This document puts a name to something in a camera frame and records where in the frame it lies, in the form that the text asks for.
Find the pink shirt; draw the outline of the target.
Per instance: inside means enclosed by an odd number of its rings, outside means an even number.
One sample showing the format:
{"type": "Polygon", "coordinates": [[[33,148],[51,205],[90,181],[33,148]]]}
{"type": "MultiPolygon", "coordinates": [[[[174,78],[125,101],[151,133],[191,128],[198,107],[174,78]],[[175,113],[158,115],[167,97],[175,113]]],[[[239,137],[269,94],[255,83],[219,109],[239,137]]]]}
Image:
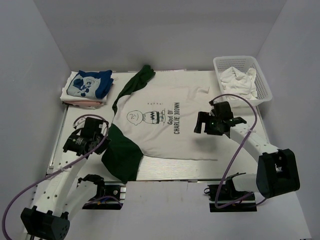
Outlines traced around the pink shirt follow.
{"type": "Polygon", "coordinates": [[[64,101],[65,104],[80,108],[99,108],[104,105],[101,101],[64,101]]]}

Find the white green Charlie Brown shirt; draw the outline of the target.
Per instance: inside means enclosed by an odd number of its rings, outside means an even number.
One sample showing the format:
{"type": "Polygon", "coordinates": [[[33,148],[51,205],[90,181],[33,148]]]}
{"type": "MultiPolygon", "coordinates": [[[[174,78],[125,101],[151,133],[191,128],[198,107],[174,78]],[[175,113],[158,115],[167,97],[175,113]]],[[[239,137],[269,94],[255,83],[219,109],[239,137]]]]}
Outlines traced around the white green Charlie Brown shirt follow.
{"type": "Polygon", "coordinates": [[[144,156],[217,160],[210,136],[194,133],[198,113],[208,109],[210,99],[210,86],[204,79],[160,77],[151,66],[143,66],[112,105],[110,143],[102,163],[126,183],[136,180],[144,156]]]}

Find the blue Mickey Mouse shirt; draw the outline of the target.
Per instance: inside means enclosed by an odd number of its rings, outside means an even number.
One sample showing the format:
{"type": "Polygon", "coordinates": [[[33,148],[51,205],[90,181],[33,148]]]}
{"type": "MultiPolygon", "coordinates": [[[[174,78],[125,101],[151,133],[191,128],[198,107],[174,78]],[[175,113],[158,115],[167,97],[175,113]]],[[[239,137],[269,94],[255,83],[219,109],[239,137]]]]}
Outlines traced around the blue Mickey Mouse shirt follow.
{"type": "Polygon", "coordinates": [[[85,72],[79,70],[66,92],[73,97],[102,100],[110,91],[114,79],[112,71],[85,72]]]}

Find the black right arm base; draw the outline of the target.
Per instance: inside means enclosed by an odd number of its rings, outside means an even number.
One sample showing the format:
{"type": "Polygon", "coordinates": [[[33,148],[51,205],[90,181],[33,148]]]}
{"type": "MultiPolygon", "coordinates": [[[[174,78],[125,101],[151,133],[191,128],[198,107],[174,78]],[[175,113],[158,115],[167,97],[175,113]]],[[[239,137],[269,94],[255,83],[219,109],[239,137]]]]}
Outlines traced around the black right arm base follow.
{"type": "MultiPolygon", "coordinates": [[[[227,204],[248,194],[248,192],[246,191],[236,191],[233,183],[231,182],[231,179],[238,175],[241,175],[241,173],[236,173],[231,176],[228,176],[226,180],[223,182],[218,196],[218,206],[227,204]]],[[[218,191],[219,183],[219,180],[212,182],[203,190],[203,193],[208,196],[209,210],[211,213],[244,213],[257,211],[256,198],[253,194],[251,194],[244,200],[238,201],[224,208],[217,208],[215,206],[215,197],[218,191]]]]}

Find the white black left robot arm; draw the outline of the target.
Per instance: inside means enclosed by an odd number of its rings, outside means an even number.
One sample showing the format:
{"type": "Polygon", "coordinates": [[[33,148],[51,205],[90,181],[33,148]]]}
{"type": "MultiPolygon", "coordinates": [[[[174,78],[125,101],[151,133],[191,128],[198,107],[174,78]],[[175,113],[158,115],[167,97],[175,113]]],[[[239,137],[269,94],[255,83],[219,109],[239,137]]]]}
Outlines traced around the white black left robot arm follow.
{"type": "Polygon", "coordinates": [[[63,146],[60,161],[55,164],[46,189],[35,204],[25,208],[20,218],[26,232],[41,240],[63,240],[72,218],[91,199],[105,196],[104,178],[78,173],[93,153],[100,155],[108,146],[107,135],[94,133],[89,138],[74,131],[63,146]]]}

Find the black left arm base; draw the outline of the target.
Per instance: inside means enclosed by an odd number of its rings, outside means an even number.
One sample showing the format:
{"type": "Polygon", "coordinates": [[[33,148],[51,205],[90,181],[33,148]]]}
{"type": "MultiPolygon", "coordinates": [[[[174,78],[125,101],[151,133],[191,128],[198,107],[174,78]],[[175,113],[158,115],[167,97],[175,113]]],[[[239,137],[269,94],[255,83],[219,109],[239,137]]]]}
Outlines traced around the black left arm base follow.
{"type": "Polygon", "coordinates": [[[91,198],[82,207],[83,210],[121,210],[125,197],[126,185],[119,182],[106,182],[100,195],[91,198]]]}

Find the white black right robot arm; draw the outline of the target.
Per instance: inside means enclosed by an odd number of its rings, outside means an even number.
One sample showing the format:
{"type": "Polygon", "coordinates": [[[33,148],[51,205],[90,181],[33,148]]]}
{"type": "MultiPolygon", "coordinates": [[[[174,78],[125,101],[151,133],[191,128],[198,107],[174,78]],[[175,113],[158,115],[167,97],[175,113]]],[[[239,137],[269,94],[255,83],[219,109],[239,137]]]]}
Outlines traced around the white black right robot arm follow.
{"type": "Polygon", "coordinates": [[[241,117],[220,119],[208,112],[200,111],[194,132],[222,136],[239,144],[235,154],[244,149],[257,162],[256,173],[225,172],[221,183],[226,195],[236,200],[247,193],[260,193],[269,199],[300,189],[296,157],[290,149],[280,149],[260,137],[241,117]]]}

